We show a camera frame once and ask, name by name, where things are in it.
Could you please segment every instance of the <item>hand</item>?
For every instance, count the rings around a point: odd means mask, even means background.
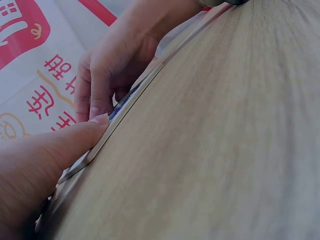
[[[39,208],[55,191],[63,171],[99,141],[108,125],[108,116],[101,115],[1,144],[0,239],[19,239],[34,230]]]
[[[153,59],[159,41],[200,12],[195,0],[133,0],[99,42],[79,61],[75,87],[77,122],[114,109]]]
[[[159,40],[116,22],[80,59],[75,88],[77,122],[114,110],[153,59]]]

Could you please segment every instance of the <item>wooden board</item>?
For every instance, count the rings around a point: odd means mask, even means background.
[[[162,69],[45,238],[320,239],[320,2],[251,0]]]

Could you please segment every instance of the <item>finger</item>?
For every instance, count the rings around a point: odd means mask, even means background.
[[[89,66],[89,56],[84,55],[79,61],[74,92],[75,119],[78,123],[89,120],[91,94],[91,74]]]
[[[112,97],[114,92],[110,88],[111,72],[108,67],[92,64],[91,68],[91,99],[89,119],[113,111]]]
[[[96,116],[88,122],[82,122],[75,124],[70,127],[65,127],[54,133],[48,133],[47,136],[43,135],[44,139],[39,139],[39,144],[41,141],[46,139],[47,142],[52,144],[47,144],[53,146],[52,161],[59,166],[63,171],[70,167],[77,159],[79,159],[83,154],[85,154],[89,149],[93,148],[103,133],[109,126],[109,117],[107,114]]]

